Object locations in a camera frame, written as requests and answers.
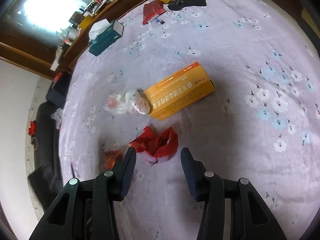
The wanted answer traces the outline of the dark red wrapper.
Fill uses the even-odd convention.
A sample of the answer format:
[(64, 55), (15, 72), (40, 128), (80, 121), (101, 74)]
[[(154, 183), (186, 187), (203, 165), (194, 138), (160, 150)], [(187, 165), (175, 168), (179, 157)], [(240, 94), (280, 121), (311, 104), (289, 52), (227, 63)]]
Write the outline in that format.
[(111, 170), (116, 162), (123, 160), (122, 150), (107, 151), (103, 153), (103, 168), (104, 170)]

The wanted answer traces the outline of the red snack bag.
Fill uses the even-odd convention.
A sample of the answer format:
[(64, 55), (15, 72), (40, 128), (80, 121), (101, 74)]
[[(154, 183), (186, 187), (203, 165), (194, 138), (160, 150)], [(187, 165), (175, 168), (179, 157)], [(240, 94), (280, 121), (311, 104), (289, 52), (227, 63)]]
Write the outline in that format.
[(144, 132), (129, 142), (128, 146), (134, 148), (146, 163), (153, 166), (174, 157), (178, 150), (178, 134), (172, 127), (157, 134), (146, 126)]

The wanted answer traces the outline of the clear plastic bag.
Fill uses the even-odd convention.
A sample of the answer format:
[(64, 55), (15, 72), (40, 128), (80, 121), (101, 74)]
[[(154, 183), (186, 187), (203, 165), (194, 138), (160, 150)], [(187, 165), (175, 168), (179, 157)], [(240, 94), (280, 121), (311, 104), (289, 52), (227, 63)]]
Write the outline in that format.
[(112, 115), (149, 115), (150, 105), (139, 91), (129, 90), (125, 93), (110, 94), (104, 105), (104, 110)]

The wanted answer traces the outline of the orange medicine box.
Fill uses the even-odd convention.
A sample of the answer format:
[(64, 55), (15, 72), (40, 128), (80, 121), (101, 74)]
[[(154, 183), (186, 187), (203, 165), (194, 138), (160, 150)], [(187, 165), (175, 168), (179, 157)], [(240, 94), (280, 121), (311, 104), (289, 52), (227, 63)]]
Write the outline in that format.
[(215, 91), (203, 67), (194, 62), (143, 92), (150, 103), (149, 115), (163, 121)]

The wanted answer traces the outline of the black sofa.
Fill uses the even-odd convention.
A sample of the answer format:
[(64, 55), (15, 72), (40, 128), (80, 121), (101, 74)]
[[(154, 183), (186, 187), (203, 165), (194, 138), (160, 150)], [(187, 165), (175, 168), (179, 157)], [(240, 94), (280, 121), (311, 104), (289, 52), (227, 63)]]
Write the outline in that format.
[(34, 150), (35, 171), (28, 176), (29, 183), (44, 211), (63, 188), (59, 159), (59, 130), (51, 118), (57, 107), (50, 101), (42, 103), (37, 111)]

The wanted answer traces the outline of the teal tissue box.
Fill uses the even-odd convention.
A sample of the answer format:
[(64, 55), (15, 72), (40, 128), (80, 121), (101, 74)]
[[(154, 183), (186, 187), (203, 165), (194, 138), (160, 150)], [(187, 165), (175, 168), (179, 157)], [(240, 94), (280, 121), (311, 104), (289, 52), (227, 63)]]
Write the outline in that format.
[(124, 26), (117, 20), (110, 23), (107, 19), (103, 19), (93, 24), (89, 31), (89, 52), (94, 56), (100, 55), (122, 37), (123, 31)]

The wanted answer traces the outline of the wooden sideboard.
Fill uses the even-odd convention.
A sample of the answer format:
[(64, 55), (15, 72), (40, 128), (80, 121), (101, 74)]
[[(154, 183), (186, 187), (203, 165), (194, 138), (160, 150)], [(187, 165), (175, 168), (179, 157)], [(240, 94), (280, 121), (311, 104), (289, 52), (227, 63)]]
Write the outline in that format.
[(58, 72), (72, 72), (78, 58), (89, 46), (89, 31), (93, 24), (107, 19), (108, 22), (118, 20), (130, 12), (132, 9), (148, 0), (115, 0), (109, 3), (104, 9), (93, 18), (92, 23), (83, 30), (68, 50), (63, 55), (60, 64), (57, 67)]

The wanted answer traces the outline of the red packet far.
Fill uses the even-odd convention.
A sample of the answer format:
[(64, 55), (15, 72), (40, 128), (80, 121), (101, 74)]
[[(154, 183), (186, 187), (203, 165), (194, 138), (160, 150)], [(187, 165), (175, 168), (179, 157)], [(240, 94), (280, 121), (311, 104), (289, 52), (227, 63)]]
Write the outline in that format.
[(160, 0), (153, 0), (152, 2), (145, 4), (143, 7), (142, 24), (148, 24), (151, 20), (163, 13), (165, 13), (165, 9), (163, 7), (163, 2)]

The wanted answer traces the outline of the black wallet pouch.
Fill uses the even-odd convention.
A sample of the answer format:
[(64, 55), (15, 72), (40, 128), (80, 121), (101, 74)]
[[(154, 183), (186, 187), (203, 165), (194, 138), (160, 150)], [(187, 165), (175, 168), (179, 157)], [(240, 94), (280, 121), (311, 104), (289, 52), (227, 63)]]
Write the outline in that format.
[(180, 11), (185, 7), (206, 7), (206, 0), (171, 0), (168, 3), (169, 10)]

